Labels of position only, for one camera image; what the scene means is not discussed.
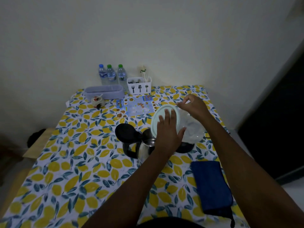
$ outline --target gray plastic container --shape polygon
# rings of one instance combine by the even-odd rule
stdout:
[[[121,85],[91,86],[85,89],[84,94],[88,101],[100,95],[102,95],[103,99],[123,99],[125,97],[125,92]]]

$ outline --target water bottle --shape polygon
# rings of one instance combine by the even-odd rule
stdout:
[[[112,65],[108,65],[107,75],[110,82],[110,85],[118,84],[118,81],[116,79],[116,72],[112,68]]]
[[[99,64],[99,76],[103,85],[109,85],[107,70],[103,67],[103,64]]]
[[[127,74],[122,64],[118,65],[118,83],[123,86],[125,91],[128,91]]]

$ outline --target blue cloth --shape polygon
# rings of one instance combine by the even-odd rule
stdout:
[[[217,161],[196,161],[192,162],[190,166],[196,181],[203,212],[230,218],[230,226],[234,227],[235,222],[231,210],[233,197],[225,182],[220,163]]]

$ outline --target table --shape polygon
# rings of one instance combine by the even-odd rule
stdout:
[[[154,87],[151,96],[159,107],[175,105],[190,93],[200,96],[224,126],[203,86]],[[153,114],[120,118],[116,100],[106,100],[105,107],[97,110],[79,89],[1,220],[0,228],[80,228],[139,166],[136,159],[125,156],[115,127],[129,123],[144,131],[150,127]],[[177,216],[203,226],[230,221],[205,215],[196,193],[190,163],[219,161],[208,137],[205,134],[205,139],[191,152],[175,153],[170,158],[147,196],[139,224],[163,216]],[[232,210],[236,223],[247,227],[236,202]]]

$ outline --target clear plastic bag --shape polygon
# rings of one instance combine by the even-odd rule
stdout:
[[[180,114],[180,123],[177,132],[179,132],[179,130],[183,127],[187,128],[182,142],[195,144],[200,140],[202,140],[205,136],[205,131],[206,131],[203,125],[198,120],[191,117],[187,111],[179,109],[179,114]]]

